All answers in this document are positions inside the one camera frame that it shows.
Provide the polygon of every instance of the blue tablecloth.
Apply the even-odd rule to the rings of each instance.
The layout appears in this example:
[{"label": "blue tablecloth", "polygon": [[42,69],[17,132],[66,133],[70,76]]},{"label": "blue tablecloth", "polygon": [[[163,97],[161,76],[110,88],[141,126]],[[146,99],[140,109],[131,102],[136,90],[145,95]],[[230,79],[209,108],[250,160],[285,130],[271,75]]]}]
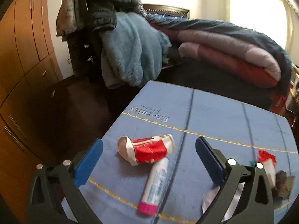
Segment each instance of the blue tablecloth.
[{"label": "blue tablecloth", "polygon": [[[137,212],[151,166],[132,167],[117,153],[121,136],[139,139],[172,134],[168,182],[156,216]],[[104,224],[195,223],[202,195],[213,183],[195,152],[195,140],[209,144],[242,165],[257,160],[258,149],[277,158],[276,171],[295,176],[288,200],[274,210],[278,223],[299,193],[299,157],[287,120],[269,111],[222,96],[155,81],[148,82],[103,137],[104,151],[80,191]],[[68,218],[75,220],[66,200]]]}]

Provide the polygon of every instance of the window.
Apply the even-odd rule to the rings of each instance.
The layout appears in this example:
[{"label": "window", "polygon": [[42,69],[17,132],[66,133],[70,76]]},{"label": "window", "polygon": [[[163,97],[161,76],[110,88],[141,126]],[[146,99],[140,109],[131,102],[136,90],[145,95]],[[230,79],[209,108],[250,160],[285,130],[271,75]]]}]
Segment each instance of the window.
[{"label": "window", "polygon": [[286,48],[288,18],[284,0],[231,0],[231,22],[254,29]]}]

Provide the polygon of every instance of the white tube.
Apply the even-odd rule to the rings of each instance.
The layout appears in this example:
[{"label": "white tube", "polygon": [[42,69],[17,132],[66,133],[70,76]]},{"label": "white tube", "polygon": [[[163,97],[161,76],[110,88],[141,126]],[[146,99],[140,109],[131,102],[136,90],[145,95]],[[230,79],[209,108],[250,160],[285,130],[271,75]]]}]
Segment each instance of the white tube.
[{"label": "white tube", "polygon": [[165,187],[169,160],[162,158],[152,166],[138,210],[147,215],[155,215]]}]

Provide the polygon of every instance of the bed headboard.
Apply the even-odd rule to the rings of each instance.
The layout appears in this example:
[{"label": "bed headboard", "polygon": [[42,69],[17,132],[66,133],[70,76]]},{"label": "bed headboard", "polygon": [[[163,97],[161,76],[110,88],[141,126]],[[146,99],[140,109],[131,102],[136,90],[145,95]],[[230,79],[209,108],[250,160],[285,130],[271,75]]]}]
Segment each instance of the bed headboard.
[{"label": "bed headboard", "polygon": [[185,18],[189,18],[190,12],[189,9],[157,4],[143,4],[143,8],[148,13],[171,14],[176,16],[184,16]]}]

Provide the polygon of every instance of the yellow stripe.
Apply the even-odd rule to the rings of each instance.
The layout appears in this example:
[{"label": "yellow stripe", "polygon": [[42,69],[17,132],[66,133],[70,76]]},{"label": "yellow stripe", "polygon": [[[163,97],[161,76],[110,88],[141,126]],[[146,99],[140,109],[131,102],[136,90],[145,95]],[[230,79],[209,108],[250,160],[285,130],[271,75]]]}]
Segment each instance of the yellow stripe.
[{"label": "yellow stripe", "polygon": [[[109,191],[108,189],[104,188],[102,185],[98,184],[95,180],[93,180],[92,178],[88,178],[88,180],[90,182],[92,182],[95,186],[97,186],[100,190],[104,191],[105,193],[109,194],[110,196],[112,196],[113,198],[119,200],[120,202],[133,207],[134,209],[138,208],[138,205],[133,204],[132,202],[129,202],[125,199],[123,199],[122,197],[117,196],[116,194],[112,193],[111,191]],[[281,208],[286,207],[289,203],[291,203],[292,201],[294,201],[296,198],[290,200],[287,204],[284,204],[282,206],[280,206],[279,208],[275,209],[274,211],[277,211]],[[165,220],[171,220],[174,222],[178,222],[178,223],[183,223],[183,224],[195,224],[197,221],[192,221],[192,220],[186,220],[186,219],[181,219],[181,218],[176,218],[176,217],[170,217],[170,216],[166,216],[163,214],[157,214],[156,216],[159,216],[162,219]]]},{"label": "yellow stripe", "polygon": [[240,143],[240,142],[236,142],[236,141],[229,141],[229,140],[224,140],[224,139],[213,137],[213,136],[207,136],[207,135],[204,135],[204,134],[192,132],[192,131],[189,131],[189,130],[183,130],[183,129],[176,128],[176,127],[173,127],[173,126],[162,124],[160,122],[156,122],[156,121],[153,121],[153,120],[150,120],[150,119],[145,119],[143,117],[139,117],[139,116],[136,116],[134,114],[127,113],[127,112],[122,112],[122,114],[129,115],[131,117],[134,117],[134,118],[137,118],[137,119],[140,119],[140,120],[143,120],[143,121],[147,121],[147,122],[150,122],[150,123],[153,123],[153,124],[156,124],[156,125],[161,125],[161,126],[164,126],[166,128],[176,129],[176,130],[181,131],[181,132],[186,132],[186,133],[197,135],[197,136],[203,136],[205,138],[218,140],[218,141],[223,141],[223,142],[227,142],[227,143],[231,143],[231,144],[235,144],[235,145],[239,145],[239,146],[252,147],[252,148],[261,149],[261,150],[270,150],[270,151],[276,151],[276,152],[288,152],[288,153],[297,153],[298,154],[298,151],[286,151],[286,150],[281,150],[281,149],[276,149],[276,148],[252,146],[252,145],[248,145],[248,144],[244,144],[244,143]]}]

